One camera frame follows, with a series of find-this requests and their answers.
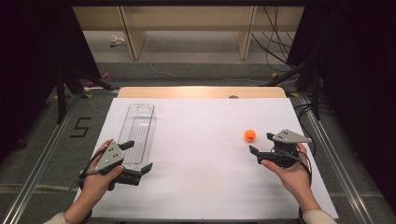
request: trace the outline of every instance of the gray carpet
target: gray carpet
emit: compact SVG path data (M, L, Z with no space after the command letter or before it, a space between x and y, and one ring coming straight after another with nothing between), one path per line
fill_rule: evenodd
M270 68L263 64L193 64L193 63L157 63L156 70L183 78L171 77L167 74L154 72L148 63L99 63L101 73L110 72L113 79L109 80L113 86L258 86L262 82L271 81ZM287 69L279 65L278 69ZM248 79L250 81L225 80ZM293 83L284 84L286 91L294 91ZM50 139L57 120L57 103L53 93L43 108L26 137L26 148L13 150L0 164L0 217L3 217L15 196L21 189L30 171L35 166L42 149ZM35 192L28 202L20 223L42 223L54 214L64 211L73 202L75 191L68 191L74 183L78 172L83 168L92 154L92 148L101 132L107 110L116 94L96 93L91 98L81 98L66 123L62 137L51 156L47 167L41 176ZM299 98L290 98L293 105L299 105ZM325 102L323 95L320 101ZM347 172L366 202L375 223L396 223L396 217L389 209L384 198L367 174L359 158L355 157L353 147L347 140L345 132L339 124L336 115L330 108L320 109L321 122L342 158ZM76 130L79 119L80 126L89 127L84 137L83 130ZM314 133L306 116L302 116L302 124L309 133ZM334 174L334 171L317 142L315 160L323 177L332 201L336 206L340 218L337 223L358 223L349 201ZM286 220L270 220L262 223L285 223ZM114 221L92 220L91 223L114 223Z

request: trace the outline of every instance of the white table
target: white table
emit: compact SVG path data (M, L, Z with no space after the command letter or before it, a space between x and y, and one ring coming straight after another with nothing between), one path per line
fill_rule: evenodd
M287 98L114 99L97 141L118 139L129 104L154 104L157 125L150 151L154 163L138 187L116 185L92 217L145 221L249 221L296 218L298 204L278 177L249 153L251 143L268 151L266 133L303 133ZM337 218L311 158L312 189L322 209Z

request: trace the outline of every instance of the pink object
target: pink object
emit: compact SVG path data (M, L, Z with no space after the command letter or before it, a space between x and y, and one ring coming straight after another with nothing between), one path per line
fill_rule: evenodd
M109 81L111 78L113 78L108 72L103 73L100 77L102 81ZM96 84L91 81L87 81L87 85L90 88L96 86Z

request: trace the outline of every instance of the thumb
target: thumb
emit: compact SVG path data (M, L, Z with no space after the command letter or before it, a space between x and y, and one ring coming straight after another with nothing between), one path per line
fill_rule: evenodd
M268 160L262 160L262 165L265 166L268 170L279 174L282 171L282 168L277 166L275 163L268 161Z
M108 178L109 181L112 181L117 176L119 176L123 170L124 170L124 167L121 165L118 165L118 166L114 167L110 172L108 172L106 177Z

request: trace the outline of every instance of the gray floor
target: gray floor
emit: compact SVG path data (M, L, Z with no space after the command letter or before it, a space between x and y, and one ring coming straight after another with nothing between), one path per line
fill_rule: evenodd
M144 46L144 52L137 61L129 58L127 48L111 48L112 35L123 37L120 32L87 32L86 36L93 56L101 73L109 72L113 86L257 86L272 80L274 72L265 60L265 53L251 42L247 60L241 61L233 33L219 32L152 32ZM260 41L264 37L255 34ZM272 45L276 55L282 55L278 45ZM280 70L289 69L274 58L268 62ZM287 92L294 91L293 79L282 84ZM3 218L12 205L21 186L29 178L41 152L46 148L53 130L56 128L57 103L53 93L48 101L48 108L43 108L25 140L27 147L16 148L0 164L0 218ZM70 114L59 142L50 155L42 175L39 177L35 191L27 202L19 223L42 223L54 214L64 211L73 202L75 190L73 185L79 170L92 154L92 148L101 131L106 112L115 93L88 91L87 96L68 99L76 102ZM294 105L300 105L300 98L290 97ZM325 94L321 101L326 101ZM367 205L374 223L396 223L396 217L385 199L367 174L359 158L352 154L343 128L332 110L325 105L321 108L321 122L332 140L337 154L342 159L346 171L360 196ZM73 138L72 135L83 134L75 125L89 127L85 137ZM302 117L302 124L309 133L314 133L307 116ZM340 181L327 158L323 146L317 142L315 160L323 177L332 201L337 208L337 223L359 223ZM93 220L91 223L114 223L114 221ZM269 220L262 223L286 223L286 220Z

